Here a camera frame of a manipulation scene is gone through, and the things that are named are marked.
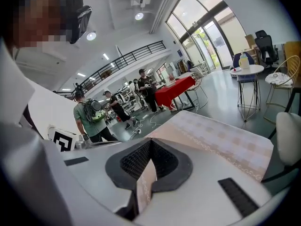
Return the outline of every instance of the gray floor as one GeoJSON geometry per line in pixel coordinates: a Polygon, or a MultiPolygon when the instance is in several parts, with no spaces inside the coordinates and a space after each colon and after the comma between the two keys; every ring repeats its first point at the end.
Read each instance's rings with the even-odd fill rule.
{"type": "MultiPolygon", "coordinates": [[[[250,120],[244,122],[242,116],[237,107],[238,101],[238,83],[235,78],[231,78],[229,74],[229,70],[226,71],[216,71],[211,73],[210,75],[203,78],[202,88],[206,92],[208,96],[208,104],[204,106],[202,109],[198,110],[198,114],[213,118],[215,120],[224,122],[226,124],[230,124],[232,126],[236,126],[245,130],[248,130],[257,135],[261,135],[264,137],[268,137],[275,125],[271,124],[267,120],[263,118],[263,114],[266,110],[265,101],[267,99],[270,85],[265,82],[266,73],[261,73],[259,75],[259,83],[260,83],[260,92],[261,92],[261,110],[255,114],[250,120]]],[[[206,101],[206,97],[201,89],[197,90],[200,104],[202,105],[206,101]]],[[[253,85],[252,83],[246,83],[244,87],[244,95],[245,101],[251,101],[253,93],[253,85]]],[[[197,99],[194,92],[189,92],[189,95],[192,100],[197,99]]],[[[181,96],[182,101],[187,101],[187,97],[185,94],[181,96]]],[[[273,101],[280,103],[286,106],[288,102],[288,94],[285,90],[276,90],[273,96],[273,101]]],[[[297,113],[298,111],[298,103],[299,97],[296,96],[293,105],[292,112],[297,113]]],[[[281,107],[270,106],[267,116],[273,120],[276,119],[276,114],[278,112],[284,111],[281,107]]],[[[137,119],[141,119],[144,115],[150,113],[150,111],[143,112],[135,112],[131,116],[135,116],[137,119]]],[[[170,111],[165,111],[156,115],[152,121],[158,124],[163,124],[174,114],[171,114],[170,111]]],[[[147,117],[145,121],[143,121],[143,126],[141,127],[142,133],[136,135],[135,138],[144,137],[154,129],[152,128],[154,124],[150,124],[151,116],[147,117]]],[[[112,126],[111,130],[115,134],[115,136],[120,141],[127,141],[130,139],[130,136],[133,132],[133,128],[129,128],[128,130],[124,130],[125,123],[117,123],[112,126]]],[[[283,170],[283,164],[281,163],[278,152],[277,152],[277,142],[276,136],[272,138],[272,143],[274,145],[273,155],[266,172],[265,177],[268,178],[272,175],[275,175],[283,170]]],[[[266,187],[271,191],[272,194],[277,193],[281,188],[289,183],[291,178],[295,175],[292,173],[287,177],[281,178],[277,181],[266,184],[266,187]]]]}

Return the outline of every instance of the round white table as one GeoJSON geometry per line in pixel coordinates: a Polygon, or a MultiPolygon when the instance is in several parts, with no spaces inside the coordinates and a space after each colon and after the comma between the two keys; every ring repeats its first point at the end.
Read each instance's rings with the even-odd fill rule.
{"type": "Polygon", "coordinates": [[[246,122],[248,119],[251,118],[251,116],[253,116],[261,108],[260,88],[259,88],[257,74],[262,72],[264,70],[264,67],[262,65],[250,65],[248,69],[242,69],[240,67],[238,68],[239,68],[238,71],[230,70],[230,74],[237,75],[237,81],[238,81],[237,107],[238,109],[243,108],[244,112],[242,112],[241,109],[239,109],[239,111],[244,119],[244,122],[246,122]],[[254,85],[254,93],[252,94],[251,103],[249,105],[245,104],[245,97],[244,97],[244,85],[247,82],[252,82],[254,85]]]}

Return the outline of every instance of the balcony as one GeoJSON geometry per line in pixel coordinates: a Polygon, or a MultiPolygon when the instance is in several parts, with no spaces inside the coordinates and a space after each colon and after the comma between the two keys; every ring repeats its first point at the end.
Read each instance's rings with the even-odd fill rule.
{"type": "MultiPolygon", "coordinates": [[[[106,78],[112,76],[117,71],[127,67],[128,65],[136,61],[139,61],[147,56],[150,56],[165,49],[166,47],[164,46],[163,41],[158,41],[146,45],[144,47],[138,48],[126,55],[115,59],[114,61],[100,68],[92,75],[87,76],[87,79],[80,84],[82,86],[84,94],[86,94],[88,91],[90,91],[92,88],[94,88],[97,84],[99,84],[106,78]]],[[[64,96],[67,99],[73,100],[75,92],[76,90],[72,92],[57,92],[57,94],[64,96]]]]}

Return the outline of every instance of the ceiling light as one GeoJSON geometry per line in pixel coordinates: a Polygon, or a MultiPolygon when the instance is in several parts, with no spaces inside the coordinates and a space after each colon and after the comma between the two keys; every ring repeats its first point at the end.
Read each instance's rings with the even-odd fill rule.
{"type": "Polygon", "coordinates": [[[82,74],[82,73],[77,73],[77,75],[82,76],[82,77],[85,77],[85,75],[82,74]]]}
{"type": "Polygon", "coordinates": [[[144,16],[143,13],[137,13],[136,16],[135,16],[135,19],[136,19],[136,20],[140,20],[140,19],[143,18],[143,16],[144,16]]]}
{"type": "Polygon", "coordinates": [[[87,35],[87,40],[92,41],[96,38],[96,33],[95,32],[90,32],[87,35]]]}
{"type": "Polygon", "coordinates": [[[105,57],[107,60],[109,60],[109,57],[107,57],[106,54],[103,54],[103,57],[105,57]]]}

